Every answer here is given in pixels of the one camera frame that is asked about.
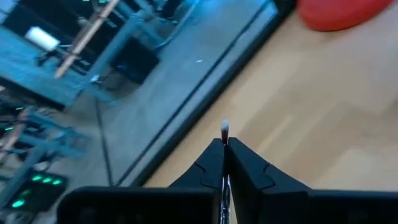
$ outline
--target red exercise ball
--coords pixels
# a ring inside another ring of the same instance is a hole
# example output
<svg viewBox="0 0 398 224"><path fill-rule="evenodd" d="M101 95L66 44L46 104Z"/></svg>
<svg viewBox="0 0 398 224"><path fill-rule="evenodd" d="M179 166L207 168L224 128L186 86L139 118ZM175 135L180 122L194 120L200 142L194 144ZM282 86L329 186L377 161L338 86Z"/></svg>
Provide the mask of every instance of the red exercise ball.
<svg viewBox="0 0 398 224"><path fill-rule="evenodd" d="M393 0L299 0L298 13L309 28L335 31L358 25Z"/></svg>

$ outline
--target gray floor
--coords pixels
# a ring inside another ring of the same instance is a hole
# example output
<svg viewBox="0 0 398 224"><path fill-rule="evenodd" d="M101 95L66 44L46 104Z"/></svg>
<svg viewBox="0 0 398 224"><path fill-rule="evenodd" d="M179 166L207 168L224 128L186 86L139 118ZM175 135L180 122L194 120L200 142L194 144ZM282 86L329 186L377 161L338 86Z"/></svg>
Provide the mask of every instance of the gray floor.
<svg viewBox="0 0 398 224"><path fill-rule="evenodd" d="M263 1L203 1L162 52L162 62L133 94L103 110L113 179L117 182Z"/></svg>
<svg viewBox="0 0 398 224"><path fill-rule="evenodd" d="M134 91L121 96L115 105L100 103L113 182L118 181L137 155L150 143L263 3L264 1L258 0L204 0L197 9L197 17L163 49L161 63L143 85L137 88L127 83L127 87L122 87ZM273 13L274 8L268 7L241 37L230 55L210 74L190 104L184 108L183 113L167 128L167 132L153 149L150 149L152 156ZM91 141L83 147L87 153L83 159L64 159L55 164L52 170L70 176L71 189L84 185L107 185L94 98L89 94L82 94L62 120L90 136ZM131 182L144 166L145 162L140 164L122 185Z"/></svg>

